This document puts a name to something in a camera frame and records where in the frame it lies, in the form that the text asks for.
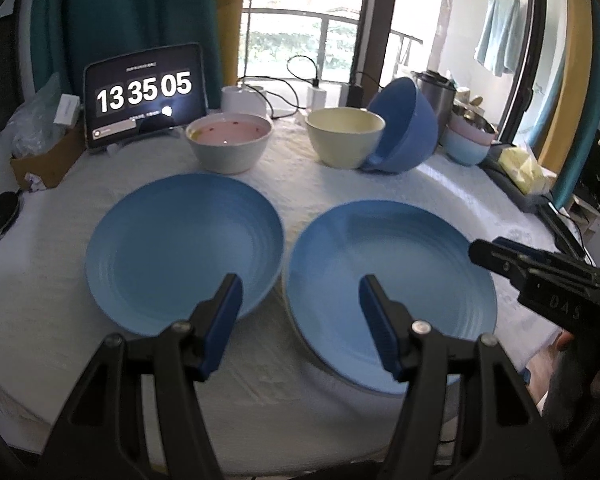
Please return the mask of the person right hand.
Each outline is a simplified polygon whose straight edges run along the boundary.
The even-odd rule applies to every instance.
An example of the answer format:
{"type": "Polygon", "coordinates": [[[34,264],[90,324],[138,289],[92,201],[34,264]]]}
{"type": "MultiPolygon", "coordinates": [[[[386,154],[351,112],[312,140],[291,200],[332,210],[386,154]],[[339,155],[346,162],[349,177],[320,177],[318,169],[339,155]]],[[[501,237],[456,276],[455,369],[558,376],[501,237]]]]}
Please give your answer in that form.
{"type": "Polygon", "coordinates": [[[560,391],[565,398],[575,398],[582,392],[578,383],[576,368],[568,363],[568,347],[573,341],[573,334],[562,330],[556,339],[541,349],[527,364],[530,382],[527,389],[533,402],[542,410],[547,393],[560,391]]]}

